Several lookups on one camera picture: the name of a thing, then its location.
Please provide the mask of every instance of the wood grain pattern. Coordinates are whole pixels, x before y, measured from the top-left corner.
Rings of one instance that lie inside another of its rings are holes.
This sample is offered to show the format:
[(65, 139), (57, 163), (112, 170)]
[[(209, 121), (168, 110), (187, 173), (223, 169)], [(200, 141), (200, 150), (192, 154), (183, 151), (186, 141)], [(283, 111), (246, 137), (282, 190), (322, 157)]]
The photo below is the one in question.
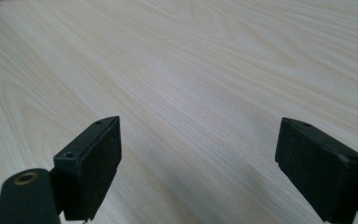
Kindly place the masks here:
[(281, 117), (358, 150), (358, 1), (2, 0), (0, 187), (114, 115), (93, 223), (321, 223), (274, 153)]

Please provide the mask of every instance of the tabletop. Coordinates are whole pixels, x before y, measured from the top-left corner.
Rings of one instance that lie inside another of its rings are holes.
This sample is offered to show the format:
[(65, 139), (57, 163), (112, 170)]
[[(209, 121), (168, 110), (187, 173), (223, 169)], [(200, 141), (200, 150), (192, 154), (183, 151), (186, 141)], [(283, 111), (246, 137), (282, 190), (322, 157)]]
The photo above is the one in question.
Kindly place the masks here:
[(112, 116), (92, 223), (322, 223), (275, 149), (287, 117), (358, 151), (358, 1), (0, 1), (0, 188)]

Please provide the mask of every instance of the wood grain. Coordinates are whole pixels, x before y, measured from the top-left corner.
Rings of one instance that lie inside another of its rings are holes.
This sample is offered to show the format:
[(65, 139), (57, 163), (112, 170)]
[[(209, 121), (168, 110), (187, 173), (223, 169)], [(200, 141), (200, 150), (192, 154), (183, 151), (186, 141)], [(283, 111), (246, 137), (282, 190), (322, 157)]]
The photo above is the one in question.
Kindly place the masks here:
[(0, 187), (114, 115), (93, 223), (322, 223), (274, 153), (282, 117), (358, 150), (358, 1), (2, 0)]

